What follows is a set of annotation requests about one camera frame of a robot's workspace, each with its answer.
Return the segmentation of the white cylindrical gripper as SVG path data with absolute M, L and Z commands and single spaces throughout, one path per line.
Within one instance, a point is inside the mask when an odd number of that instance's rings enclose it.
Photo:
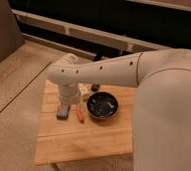
M 60 84 L 58 90 L 61 104 L 72 105 L 80 101 L 80 90 L 77 84 Z

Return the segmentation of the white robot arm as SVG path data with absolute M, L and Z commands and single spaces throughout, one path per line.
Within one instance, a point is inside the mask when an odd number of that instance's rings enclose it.
M 134 171 L 191 171 L 191 50 L 165 49 L 80 64 L 66 54 L 48 79 L 59 100 L 79 100 L 80 83 L 135 87 Z

